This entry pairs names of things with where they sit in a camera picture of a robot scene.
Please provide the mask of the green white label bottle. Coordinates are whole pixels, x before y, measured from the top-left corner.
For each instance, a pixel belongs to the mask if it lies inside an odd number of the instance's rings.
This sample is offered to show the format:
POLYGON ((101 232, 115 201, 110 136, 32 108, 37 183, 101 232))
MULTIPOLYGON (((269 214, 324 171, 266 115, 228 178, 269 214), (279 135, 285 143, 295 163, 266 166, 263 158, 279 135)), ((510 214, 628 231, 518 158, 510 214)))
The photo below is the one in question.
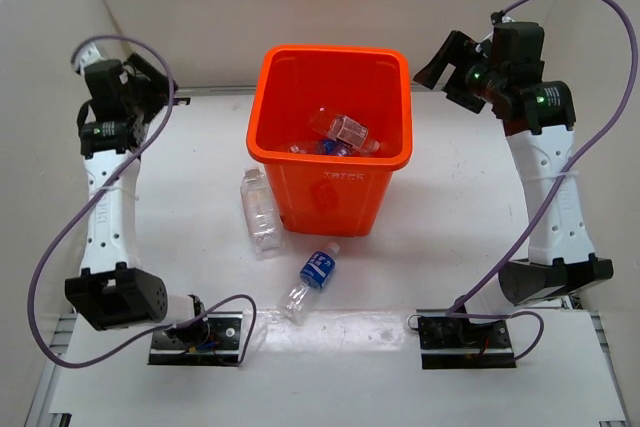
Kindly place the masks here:
POLYGON ((380 149, 380 143, 372 136, 368 127, 325 107, 321 107, 312 116, 310 126, 315 132, 346 144, 359 154, 371 155, 380 149))

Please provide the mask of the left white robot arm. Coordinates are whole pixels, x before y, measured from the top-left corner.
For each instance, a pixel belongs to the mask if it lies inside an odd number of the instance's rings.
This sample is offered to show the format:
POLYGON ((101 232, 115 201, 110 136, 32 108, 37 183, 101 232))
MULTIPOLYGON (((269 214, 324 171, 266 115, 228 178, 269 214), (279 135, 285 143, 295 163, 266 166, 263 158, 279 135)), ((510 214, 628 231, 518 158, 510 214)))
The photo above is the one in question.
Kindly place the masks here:
POLYGON ((136 185, 150 122, 168 101, 167 79, 140 55, 108 58, 95 44, 72 65, 90 98, 80 108, 80 153, 94 205, 88 212, 80 273, 65 282, 65 296, 96 330, 166 325, 191 347, 204 344, 211 324, 195 295, 172 295, 145 271, 137 248, 136 185))

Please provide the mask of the clear apple juice bottle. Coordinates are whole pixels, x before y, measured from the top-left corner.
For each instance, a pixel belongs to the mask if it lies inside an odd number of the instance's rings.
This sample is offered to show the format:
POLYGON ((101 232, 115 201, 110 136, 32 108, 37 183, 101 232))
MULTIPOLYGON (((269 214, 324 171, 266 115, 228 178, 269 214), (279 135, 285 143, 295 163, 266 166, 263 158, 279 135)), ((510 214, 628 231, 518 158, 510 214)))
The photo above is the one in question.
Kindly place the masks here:
POLYGON ((255 254, 260 259, 278 256, 284 245, 284 229, 266 175, 258 167, 247 169, 240 193, 255 254))

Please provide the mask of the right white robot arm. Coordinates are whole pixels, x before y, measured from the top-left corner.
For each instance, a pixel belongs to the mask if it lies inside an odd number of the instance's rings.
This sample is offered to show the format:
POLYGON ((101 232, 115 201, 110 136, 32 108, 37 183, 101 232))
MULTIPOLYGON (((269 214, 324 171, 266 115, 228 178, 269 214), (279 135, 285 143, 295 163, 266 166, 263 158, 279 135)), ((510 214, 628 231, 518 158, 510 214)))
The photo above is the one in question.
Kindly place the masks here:
POLYGON ((573 97, 565 82, 543 78, 544 38, 535 22, 497 23, 492 37, 482 42, 453 30, 414 77, 432 89, 451 67, 443 86, 447 100, 473 113, 491 106, 502 122, 527 208, 526 257, 507 253, 498 272, 454 304, 449 334, 460 346, 476 344, 485 323, 593 287, 614 274, 612 261, 595 253, 576 175, 567 165, 576 123, 573 97))

